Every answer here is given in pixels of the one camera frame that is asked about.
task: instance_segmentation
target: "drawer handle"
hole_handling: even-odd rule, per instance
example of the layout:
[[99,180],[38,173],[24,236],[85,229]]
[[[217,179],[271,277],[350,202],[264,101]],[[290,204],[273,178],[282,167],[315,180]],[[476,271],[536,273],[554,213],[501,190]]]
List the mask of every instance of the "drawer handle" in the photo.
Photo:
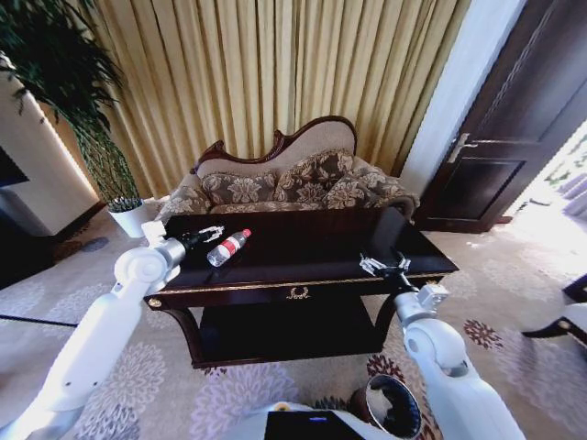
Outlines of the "drawer handle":
[[295,289],[297,289],[297,287],[292,287],[289,296],[285,297],[286,300],[307,300],[308,298],[311,298],[310,295],[308,295],[307,287],[302,288],[302,293],[295,293]]

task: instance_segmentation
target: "potted plant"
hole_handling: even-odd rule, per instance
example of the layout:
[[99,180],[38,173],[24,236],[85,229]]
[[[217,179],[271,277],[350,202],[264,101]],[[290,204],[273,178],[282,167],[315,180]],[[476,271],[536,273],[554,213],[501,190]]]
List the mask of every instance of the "potted plant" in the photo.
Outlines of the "potted plant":
[[118,67],[90,32],[92,0],[77,9],[66,0],[12,0],[0,4],[0,71],[17,78],[20,101],[32,93],[50,106],[57,121],[73,129],[83,161],[110,214],[131,237],[142,237],[149,221],[127,161],[108,135],[101,110],[115,99],[108,86],[120,86]]

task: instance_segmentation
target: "white flower pot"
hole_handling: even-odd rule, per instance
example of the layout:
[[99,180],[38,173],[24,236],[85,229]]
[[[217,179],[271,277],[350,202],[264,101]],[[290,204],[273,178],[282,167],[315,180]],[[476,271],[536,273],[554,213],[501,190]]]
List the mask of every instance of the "white flower pot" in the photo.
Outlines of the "white flower pot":
[[140,226],[151,220],[145,204],[130,211],[125,211],[124,213],[110,213],[110,215],[114,217],[128,236],[132,238],[144,237],[145,234]]

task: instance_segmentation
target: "beige curtain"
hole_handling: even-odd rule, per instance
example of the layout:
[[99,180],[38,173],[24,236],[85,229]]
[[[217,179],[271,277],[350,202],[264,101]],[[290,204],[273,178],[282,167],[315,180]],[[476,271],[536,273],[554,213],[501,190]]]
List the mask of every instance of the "beige curtain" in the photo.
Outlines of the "beige curtain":
[[397,173],[469,0],[99,0],[125,74],[112,136],[144,196],[210,144],[258,157],[272,132],[343,115],[361,157]]

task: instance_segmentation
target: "carpet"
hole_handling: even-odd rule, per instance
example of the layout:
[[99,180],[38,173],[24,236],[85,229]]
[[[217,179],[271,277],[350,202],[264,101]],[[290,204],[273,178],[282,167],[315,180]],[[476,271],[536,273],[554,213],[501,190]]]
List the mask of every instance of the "carpet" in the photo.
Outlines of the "carpet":
[[[560,289],[585,271],[584,224],[528,206],[514,222],[486,234],[427,236],[461,268],[443,282],[451,296],[439,316],[463,335],[476,369],[502,395],[527,438],[587,437],[585,349],[567,336],[530,340],[520,334],[552,322],[565,303]],[[77,323],[111,289],[116,258],[142,243],[128,238],[106,211],[72,241],[72,255],[55,267],[0,291],[1,314]],[[382,300],[365,299],[372,317]],[[33,400],[71,331],[0,321],[0,425]],[[271,402],[344,409],[369,376],[387,373],[420,402],[419,438],[439,439],[424,384],[401,340],[394,319],[382,353],[193,370],[178,325],[145,306],[114,373],[66,438],[216,439]]]

